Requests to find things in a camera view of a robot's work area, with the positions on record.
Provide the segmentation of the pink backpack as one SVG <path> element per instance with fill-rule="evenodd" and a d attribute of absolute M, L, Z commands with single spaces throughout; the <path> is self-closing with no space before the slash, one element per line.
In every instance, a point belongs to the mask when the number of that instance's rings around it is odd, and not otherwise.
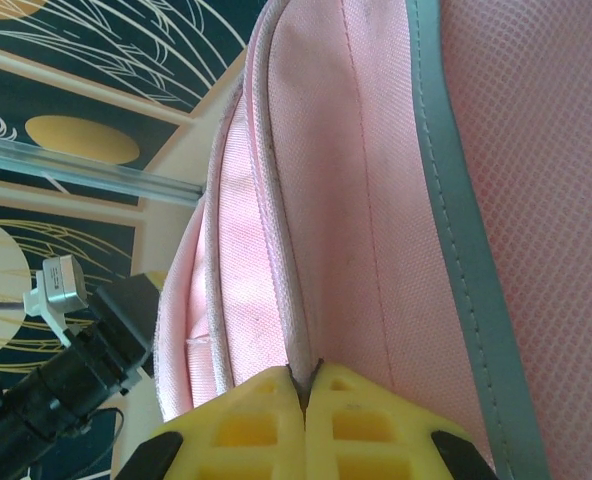
<path fill-rule="evenodd" d="M 592 480 L 592 0 L 269 0 L 161 295 L 166 422 L 320 362 Z"/>

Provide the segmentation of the aluminium frame post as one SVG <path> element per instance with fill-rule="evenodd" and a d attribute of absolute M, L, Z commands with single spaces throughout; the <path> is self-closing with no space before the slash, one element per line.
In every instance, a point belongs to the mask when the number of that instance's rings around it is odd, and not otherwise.
<path fill-rule="evenodd" d="M 191 207 L 204 193 L 200 185 L 2 139 L 0 169 Z"/>

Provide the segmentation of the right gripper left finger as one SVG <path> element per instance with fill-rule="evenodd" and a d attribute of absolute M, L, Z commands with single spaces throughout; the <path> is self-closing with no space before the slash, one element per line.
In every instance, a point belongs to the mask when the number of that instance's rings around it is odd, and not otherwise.
<path fill-rule="evenodd" d="M 291 372 L 271 367 L 161 425 L 115 480 L 306 480 Z"/>

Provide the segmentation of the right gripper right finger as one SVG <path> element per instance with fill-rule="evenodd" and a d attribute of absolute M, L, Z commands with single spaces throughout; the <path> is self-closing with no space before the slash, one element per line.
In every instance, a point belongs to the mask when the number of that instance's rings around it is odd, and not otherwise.
<path fill-rule="evenodd" d="M 320 362 L 305 410 L 306 480 L 497 480 L 458 424 Z"/>

